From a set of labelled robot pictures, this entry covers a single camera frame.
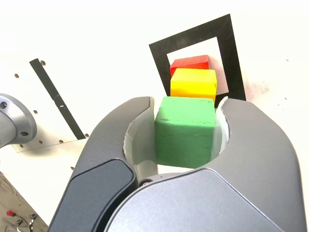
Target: black tape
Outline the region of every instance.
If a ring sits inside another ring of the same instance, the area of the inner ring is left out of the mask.
[[[54,86],[52,80],[49,78],[47,72],[43,68],[42,64],[40,63],[39,59],[34,59],[30,61],[30,65],[32,66],[33,70],[41,80],[42,84],[44,85],[45,89],[49,93],[52,100],[55,102],[58,110],[62,114],[63,118],[67,122],[68,126],[72,130],[73,134],[76,136],[78,140],[84,139],[85,136],[82,130],[77,125],[74,117],[72,116],[71,112],[67,108],[67,105],[64,103],[63,99],[61,98],[59,92],[57,91],[56,87]]]

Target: white pegboard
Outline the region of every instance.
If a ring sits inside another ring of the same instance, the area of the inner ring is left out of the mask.
[[[29,56],[0,56],[1,79],[5,83],[0,85],[0,92],[21,101],[33,114],[37,124],[36,137],[23,147],[14,145],[14,148],[21,152],[56,145],[59,144],[59,140],[64,142],[76,140],[29,61],[31,61]]]

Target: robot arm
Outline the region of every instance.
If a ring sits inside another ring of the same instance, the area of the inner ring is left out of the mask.
[[[228,99],[218,110],[228,129],[221,154],[158,178],[152,99],[117,107],[85,145],[49,232],[307,231],[285,133],[252,103]],[[139,187],[146,177],[153,181]]]
[[[31,141],[37,126],[30,111],[16,98],[0,94],[0,148]]]

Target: stacked blocks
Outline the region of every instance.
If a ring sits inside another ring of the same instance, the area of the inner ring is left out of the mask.
[[[211,160],[216,73],[208,56],[177,59],[170,73],[171,96],[155,119],[157,163],[197,168]]]
[[[208,69],[208,56],[198,56],[183,59],[176,59],[170,67],[170,75],[173,76],[177,68],[184,69]]]
[[[197,168],[211,158],[212,99],[164,97],[155,119],[157,162]]]
[[[176,69],[170,82],[173,97],[210,98],[215,101],[217,77],[214,70]]]

